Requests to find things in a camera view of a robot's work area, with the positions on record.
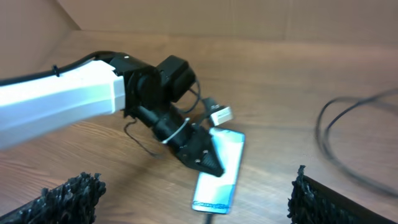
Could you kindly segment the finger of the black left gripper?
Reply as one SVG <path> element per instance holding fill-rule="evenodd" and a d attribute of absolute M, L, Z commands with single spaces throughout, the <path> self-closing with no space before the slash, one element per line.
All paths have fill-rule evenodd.
<path fill-rule="evenodd" d="M 224 174 L 224 168 L 221 165 L 211 135 L 205 136 L 201 144 L 199 160 L 198 165 L 201 172 L 215 177 L 221 177 Z"/>

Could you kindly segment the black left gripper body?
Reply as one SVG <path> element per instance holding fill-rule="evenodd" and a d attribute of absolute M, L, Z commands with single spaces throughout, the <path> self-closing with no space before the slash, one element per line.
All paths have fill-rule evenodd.
<path fill-rule="evenodd" d="M 203 127 L 193 126 L 174 106 L 148 110 L 133 109 L 133 116 L 151 128 L 155 137 L 168 146 L 185 166 L 195 170 L 210 170 L 211 136 Z"/>

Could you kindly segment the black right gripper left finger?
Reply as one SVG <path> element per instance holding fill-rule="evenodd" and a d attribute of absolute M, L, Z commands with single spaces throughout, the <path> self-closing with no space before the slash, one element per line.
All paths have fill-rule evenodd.
<path fill-rule="evenodd" d="M 96 206 L 106 193 L 100 173 L 80 173 L 54 189 L 43 188 L 41 194 L 5 215 L 1 224 L 92 224 Z"/>

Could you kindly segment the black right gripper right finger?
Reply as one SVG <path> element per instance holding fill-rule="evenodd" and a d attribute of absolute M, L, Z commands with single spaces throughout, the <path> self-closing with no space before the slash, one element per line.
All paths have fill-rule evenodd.
<path fill-rule="evenodd" d="M 287 218 L 294 224 L 395 224 L 326 187 L 304 173 L 301 165 L 292 181 Z"/>

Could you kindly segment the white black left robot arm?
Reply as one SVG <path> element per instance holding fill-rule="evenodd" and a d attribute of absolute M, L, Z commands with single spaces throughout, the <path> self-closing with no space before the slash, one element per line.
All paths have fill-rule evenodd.
<path fill-rule="evenodd" d="M 128 54 L 97 51 L 64 67 L 1 81 L 1 149 L 68 125 L 122 111 L 140 120 L 186 167 L 224 174 L 211 134 L 176 102 L 197 78 L 174 55 L 153 66 Z"/>

